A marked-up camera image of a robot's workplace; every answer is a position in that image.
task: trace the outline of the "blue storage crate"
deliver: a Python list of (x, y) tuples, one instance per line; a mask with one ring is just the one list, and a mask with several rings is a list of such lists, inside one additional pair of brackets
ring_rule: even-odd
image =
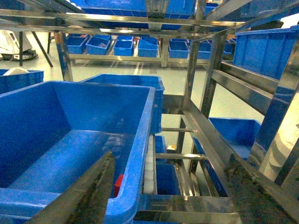
[(133, 53), (134, 53), (133, 41), (116, 41), (114, 45), (114, 55), (133, 56)]
[[(165, 138), (162, 135), (155, 136), (156, 153), (167, 153)], [(157, 162), (167, 162), (167, 159), (156, 159)]]
[(209, 41), (201, 41), (199, 44), (198, 59), (209, 59), (211, 54), (211, 43)]
[(151, 133), (160, 133), (161, 119), (162, 119), (162, 106), (163, 106), (163, 92), (165, 90), (162, 80), (157, 76), (136, 76), (136, 75), (113, 75), (101, 74), (82, 82), (88, 83), (102, 83), (102, 84), (121, 84), (121, 85), (140, 85), (151, 86), (156, 89), (155, 106), (153, 111), (153, 118), (151, 124)]
[(0, 95), (0, 216), (30, 219), (110, 150), (114, 182), (124, 177), (104, 223), (132, 223), (154, 96), (151, 87), (74, 82)]
[(224, 54), (231, 55), (233, 53), (233, 45), (230, 41), (226, 40), (224, 45)]
[(86, 43), (86, 51), (90, 55), (106, 55), (111, 45), (110, 40), (92, 37)]
[(218, 6), (217, 3), (207, 2), (206, 3), (205, 15), (208, 14), (209, 12), (213, 11), (213, 9), (215, 9), (217, 6)]
[(117, 40), (118, 41), (133, 41), (134, 37), (133, 36), (118, 36)]
[(280, 79), (298, 38), (298, 26), (236, 33), (234, 65)]
[(169, 41), (170, 58), (188, 58), (189, 51), (186, 42)]
[(109, 40), (109, 41), (112, 40), (111, 35), (99, 35), (99, 34), (97, 34), (97, 35), (94, 35), (94, 37), (105, 39), (105, 40)]
[(3, 76), (8, 69), (0, 69), (0, 94), (43, 82), (43, 71)]
[(251, 119), (210, 118), (210, 121), (236, 153), (247, 160), (261, 124)]
[(68, 37), (85, 37), (89, 39), (90, 35), (89, 34), (69, 34)]
[(67, 49), (70, 54), (83, 54), (86, 48), (86, 37), (70, 36), (66, 39)]
[[(90, 14), (147, 16), (145, 0), (72, 0), (72, 2)], [(170, 0), (165, 18), (188, 19), (195, 13), (195, 3), (196, 0)], [(148, 28), (148, 24), (146, 23), (104, 22), (104, 25), (107, 27)], [(163, 25), (162, 29), (179, 29), (180, 27), (178, 25)]]
[(138, 43), (139, 57), (157, 57), (158, 40), (153, 37), (142, 37)]
[(170, 41), (186, 42), (186, 43), (189, 42), (187, 39), (178, 39), (178, 38), (171, 38)]

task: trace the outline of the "steel support beam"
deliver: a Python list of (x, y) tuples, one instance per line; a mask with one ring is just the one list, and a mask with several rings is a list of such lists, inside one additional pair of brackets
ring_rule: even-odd
[(262, 76), (258, 73), (242, 69), (233, 65), (231, 62), (221, 62), (220, 70), (228, 73), (242, 81), (245, 81), (255, 87), (265, 90), (268, 93), (274, 94), (278, 86), (278, 80), (267, 76)]
[(220, 70), (213, 70), (212, 79), (242, 99), (245, 103), (252, 106), (261, 114), (266, 114), (273, 97), (272, 94), (258, 89), (257, 87)]
[(142, 195), (135, 221), (240, 224), (233, 202), (227, 197)]

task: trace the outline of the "vertical metal post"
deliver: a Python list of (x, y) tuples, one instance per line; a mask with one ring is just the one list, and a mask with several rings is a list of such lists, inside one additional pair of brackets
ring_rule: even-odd
[(221, 32), (221, 33), (217, 33), (213, 37), (211, 55), (209, 58), (209, 64), (206, 71), (206, 79), (204, 83), (204, 89), (202, 92), (201, 103), (199, 108), (206, 118), (209, 117), (212, 101), (215, 93), (215, 88), (216, 88), (216, 82), (212, 79), (213, 70), (219, 69), (220, 67), (220, 63), (222, 60), (222, 53), (226, 41), (226, 36), (227, 35), (225, 32)]
[(199, 42), (192, 42), (191, 43), (191, 52), (190, 52), (190, 56), (189, 56), (187, 79), (186, 79), (186, 83), (185, 83), (184, 100), (183, 100), (183, 109), (185, 109), (185, 110), (188, 110), (189, 106), (190, 106), (198, 50), (199, 50)]
[(44, 55), (45, 58), (47, 59), (47, 62), (48, 62), (48, 64), (49, 64), (49, 66), (50, 66), (51, 68), (53, 68), (53, 64), (52, 64), (51, 60), (49, 59), (49, 57), (48, 57), (48, 55), (47, 55), (45, 49), (43, 48), (42, 43), (39, 41), (38, 36), (36, 35), (36, 32), (32, 31), (32, 34), (33, 34), (33, 36), (34, 36), (34, 38), (35, 38), (35, 40), (36, 40), (36, 42), (37, 42), (39, 48), (42, 50), (43, 55)]
[[(179, 128), (186, 128), (186, 124), (181, 116)], [(183, 150), (183, 144), (184, 144), (184, 138), (185, 138), (185, 132), (179, 132), (178, 133), (178, 142), (177, 142), (177, 152), (176, 153), (182, 153)]]
[(23, 31), (19, 32), (19, 58), (21, 67), (23, 66)]
[(161, 66), (162, 68), (167, 67), (167, 62), (168, 62), (168, 47), (169, 47), (169, 38), (163, 38), (161, 39), (162, 42), (162, 63)]
[(47, 46), (47, 54), (50, 53), (50, 47), (51, 47), (51, 32), (48, 33), (48, 46)]
[(66, 46), (66, 37), (62, 32), (54, 34), (55, 41), (57, 45), (57, 51), (61, 66), (62, 77), (64, 81), (74, 81), (73, 74), (71, 72), (71, 61), (69, 57), (69, 52)]
[[(198, 0), (195, 20), (203, 19), (204, 12), (202, 10), (203, 9), (202, 4), (203, 1)], [(198, 30), (199, 30), (199, 26), (195, 26), (194, 31), (197, 32)], [(199, 41), (195, 41), (191, 43), (191, 51), (189, 55), (188, 72), (187, 72), (187, 79), (185, 83), (185, 92), (184, 92), (184, 101), (183, 101), (183, 109), (185, 110), (188, 110), (190, 106), (195, 70), (197, 65), (199, 44), (200, 44)]]

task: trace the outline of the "gray floor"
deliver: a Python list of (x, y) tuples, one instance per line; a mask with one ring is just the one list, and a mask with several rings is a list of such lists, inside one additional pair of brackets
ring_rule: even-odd
[[(46, 49), (47, 33), (37, 33), (40, 41)], [(37, 51), (39, 57), (31, 61), (25, 61), (23, 68), (28, 70), (43, 70), (44, 80), (62, 80), (57, 49), (55, 42), (51, 44), (49, 57), (54, 65), (50, 68), (41, 50), (31, 33), (27, 33), (33, 49)], [(127, 62), (100, 62), (100, 61), (72, 61), (72, 72), (75, 81), (80, 81), (98, 74), (134, 74), (134, 75), (154, 75), (160, 76), (165, 86), (165, 94), (182, 95), (187, 75), (186, 65), (170, 64), (167, 68), (161, 68), (157, 63), (127, 63)], [(10, 69), (19, 67), (19, 62), (0, 61), (0, 68)], [(199, 106), (205, 79), (205, 70), (198, 67), (195, 74), (194, 87), (192, 93), (193, 102)], [(235, 95), (217, 85), (211, 109), (211, 117), (256, 119), (262, 122), (263, 115), (252, 109)], [(178, 127), (178, 115), (163, 115), (162, 127)], [(167, 145), (176, 145), (177, 133), (162, 133), (165, 136)], [(186, 135), (184, 151), (191, 149), (191, 138)]]

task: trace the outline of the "metal shelf rail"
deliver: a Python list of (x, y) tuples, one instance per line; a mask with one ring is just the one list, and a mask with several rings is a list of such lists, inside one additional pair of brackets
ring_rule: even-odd
[[(26, 4), (42, 2), (20, 1)], [(62, 2), (50, 0), (52, 1), (57, 4)], [(299, 223), (299, 132), (296, 129), (299, 126), (299, 40), (296, 41), (280, 80), (222, 61), (227, 33), (264, 23), (266, 19), (281, 16), (282, 13), (284, 16), (294, 14), (299, 2), (288, 1), (287, 4), (286, 1), (274, 10), (266, 10), (250, 20), (242, 21), (235, 17), (233, 22), (219, 20), (234, 15), (246, 4), (256, 1), (225, 1), (204, 17), (206, 1), (199, 0), (196, 15), (187, 20), (162, 18), (167, 2), (147, 0), (150, 17), (1, 9), (0, 27), (18, 31), (55, 32), (62, 74), (66, 81), (73, 81), (70, 58), (75, 56), (70, 56), (67, 52), (64, 33), (150, 35), (165, 40), (196, 39), (191, 45), (184, 95), (164, 95), (163, 113), (181, 115), (179, 128), (163, 129), (178, 132), (177, 149), (174, 154), (156, 155), (157, 158), (168, 159), (175, 166), (181, 195), (142, 195), (142, 199), (147, 199), (148, 204), (139, 208), (135, 220), (206, 224)], [(259, 2), (269, 4), (272, 1)], [(110, 29), (102, 26), (103, 21), (147, 23), (149, 29)], [(182, 25), (182, 28), (179, 31), (161, 30), (162, 24)], [(205, 88), (198, 108), (191, 101), (192, 86), (199, 43), (209, 38), (213, 39), (212, 51), (206, 65)], [(163, 53), (167, 54), (164, 43)], [(265, 115), (248, 162), (235, 153), (208, 120), (217, 84)], [(290, 90), (291, 94), (289, 104), (283, 110), (275, 105), (281, 88)], [(193, 139), (191, 154), (182, 154), (185, 133), (189, 133)], [(270, 142), (269, 148), (261, 147), (264, 141)], [(189, 160), (188, 169), (185, 169), (182, 162), (186, 159)]]

